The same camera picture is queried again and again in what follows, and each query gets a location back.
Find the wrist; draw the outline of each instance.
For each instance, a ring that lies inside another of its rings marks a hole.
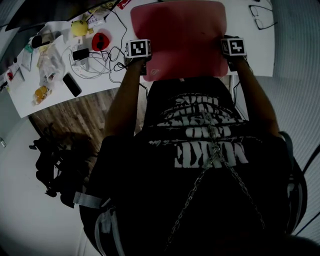
[[[248,66],[246,59],[243,56],[234,57],[230,60],[236,69],[243,66]]]
[[[139,58],[139,59],[132,59],[131,62],[127,64],[128,69],[138,69],[139,71],[141,70],[143,64],[145,62],[144,58]]]

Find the black t-shirt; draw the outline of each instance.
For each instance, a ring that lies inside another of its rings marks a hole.
[[[161,81],[150,90],[142,131],[133,138],[104,139],[88,185],[87,194],[111,198],[116,206],[126,255],[163,252],[212,153],[203,112],[210,113],[224,159],[261,213],[264,232],[285,232],[290,172],[285,142],[242,120],[218,79]],[[81,208],[84,230],[93,243],[98,215],[98,210]],[[260,232],[262,224],[253,204],[217,159],[206,171],[169,250],[211,254],[223,238]]]

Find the metal chain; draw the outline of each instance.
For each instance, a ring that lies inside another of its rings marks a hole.
[[[200,175],[195,180],[193,189],[190,190],[190,192],[188,194],[187,200],[184,203],[184,207],[182,208],[180,214],[178,215],[177,220],[175,221],[175,223],[174,223],[174,225],[173,225],[173,227],[171,229],[171,232],[170,232],[170,235],[169,235],[169,237],[167,239],[164,251],[166,251],[167,248],[169,247],[169,245],[172,243],[174,235],[175,235],[175,233],[177,232],[177,230],[180,227],[180,220],[184,216],[184,214],[186,212],[186,209],[188,208],[188,206],[189,206],[191,200],[193,199],[193,197],[194,197],[194,195],[195,195],[195,193],[196,193],[201,181],[203,180],[203,178],[205,176],[206,171],[213,167],[213,162],[216,159],[219,159],[220,162],[223,163],[224,166],[231,171],[232,177],[239,183],[239,185],[241,187],[241,190],[248,197],[248,199],[250,200],[250,203],[252,204],[255,212],[257,213],[257,215],[259,217],[259,220],[261,222],[262,229],[265,229],[265,227],[266,227],[265,222],[263,220],[263,217],[262,217],[261,213],[259,212],[258,207],[255,204],[254,200],[250,196],[249,191],[248,191],[245,183],[242,181],[241,177],[235,171],[235,169],[226,161],[225,157],[223,156],[223,154],[221,152],[220,146],[217,143],[217,138],[216,138],[214,126],[212,125],[213,122],[212,122],[211,114],[203,113],[203,117],[204,117],[205,123],[208,124],[208,133],[209,133],[210,139],[212,140],[212,146],[211,146],[212,154],[211,154],[211,157],[209,158],[209,160],[207,161],[207,164],[205,165],[204,169],[201,171]]]

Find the black phone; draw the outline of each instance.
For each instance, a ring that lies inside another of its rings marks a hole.
[[[70,75],[70,73],[67,73],[64,76],[63,81],[74,97],[77,97],[82,92],[80,87],[77,85],[77,83],[74,81],[74,79]]]

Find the white table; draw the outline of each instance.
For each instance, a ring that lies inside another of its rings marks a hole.
[[[131,1],[123,10],[115,8],[114,11],[118,14],[122,22],[127,27],[127,32],[123,38],[122,51],[124,51],[125,43],[128,40],[135,39],[136,36],[133,31],[130,11],[135,6],[154,3],[155,0],[133,0]],[[245,46],[248,55],[248,62],[253,69],[253,72],[256,76],[268,76],[272,77],[273,68],[274,68],[274,55],[275,55],[275,33],[274,27],[270,27],[266,30],[258,30],[255,21],[250,13],[249,5],[258,5],[271,8],[270,4],[266,0],[262,0],[259,3],[256,3],[252,0],[219,0],[223,3],[226,11],[227,19],[227,35],[239,36],[244,38]],[[273,23],[272,12],[270,12],[269,23]],[[68,47],[71,47],[73,36],[70,31],[71,21],[59,21],[59,22],[48,22],[51,31],[62,31],[63,37],[59,37],[56,42],[56,48],[62,55],[62,60],[65,64],[65,72],[70,73],[75,79],[77,84],[82,90],[82,93],[79,97],[116,88],[119,87],[119,83],[113,83],[109,79],[109,74],[103,74],[95,79],[82,79],[73,74],[69,62],[69,50],[66,50]],[[106,24],[98,26],[93,29],[93,34],[88,34],[87,47],[91,48],[91,40],[94,34],[100,30],[107,30],[112,38],[109,47],[109,50],[113,46],[120,46],[121,37],[123,36],[125,29],[122,24],[119,22],[118,18],[113,14],[106,18]],[[18,63],[21,61],[22,55],[18,57]],[[22,74],[24,76],[25,82],[13,86],[10,89],[10,96],[13,101],[13,104],[16,107],[17,112],[20,117],[23,118],[34,112],[45,109],[47,107],[53,106],[55,104],[74,99],[74,96],[69,91],[64,83],[56,83],[52,94],[46,98],[41,104],[32,106],[31,102],[33,100],[33,94],[36,89],[39,88],[39,70],[36,67],[39,54],[33,54],[32,56],[32,69],[27,71],[24,67],[21,68]],[[89,61],[90,66],[94,66],[93,63],[95,60],[91,59]],[[118,58],[119,62],[123,62],[122,54]],[[112,72],[111,77],[114,81],[122,81],[125,74],[125,70]],[[236,72],[228,72],[228,75],[236,75]]]

